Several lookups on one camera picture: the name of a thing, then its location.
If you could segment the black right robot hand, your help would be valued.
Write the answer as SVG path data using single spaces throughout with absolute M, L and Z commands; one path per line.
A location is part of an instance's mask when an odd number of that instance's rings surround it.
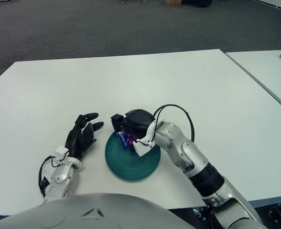
M 138 139 L 146 136 L 148 127 L 153 121 L 153 115 L 143 109 L 131 110 L 125 116 L 120 114 L 111 116 L 115 132 L 124 131 L 127 134 L 135 135 Z

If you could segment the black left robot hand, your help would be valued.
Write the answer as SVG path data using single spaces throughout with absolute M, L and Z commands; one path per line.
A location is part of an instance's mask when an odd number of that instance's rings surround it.
M 89 147 L 96 142 L 94 132 L 104 125 L 104 122 L 91 123 L 98 115 L 98 113 L 89 113 L 78 116 L 65 142 L 65 147 L 69 150 L 70 157 L 80 160 Z

